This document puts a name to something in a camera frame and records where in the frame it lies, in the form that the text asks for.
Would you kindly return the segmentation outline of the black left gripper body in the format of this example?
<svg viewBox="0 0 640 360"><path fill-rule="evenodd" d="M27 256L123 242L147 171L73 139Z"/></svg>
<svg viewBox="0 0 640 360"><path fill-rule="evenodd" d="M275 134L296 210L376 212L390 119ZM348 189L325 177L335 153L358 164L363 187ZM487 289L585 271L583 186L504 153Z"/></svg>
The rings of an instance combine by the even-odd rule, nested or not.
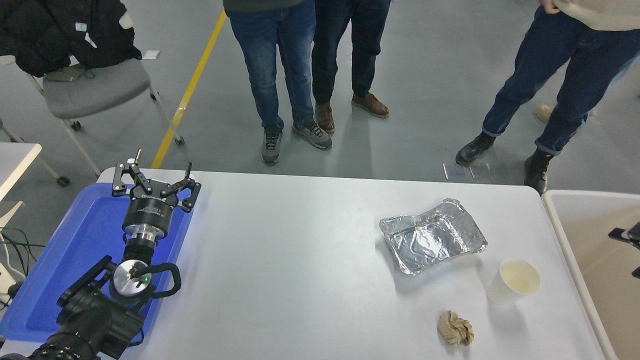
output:
<svg viewBox="0 0 640 360"><path fill-rule="evenodd" d="M144 185L130 189L130 204L121 228L131 236L149 234L153 240L164 239L169 234L176 197L162 197L162 191L169 187L169 183L151 181L150 187L151 194L145 192L147 186Z"/></svg>

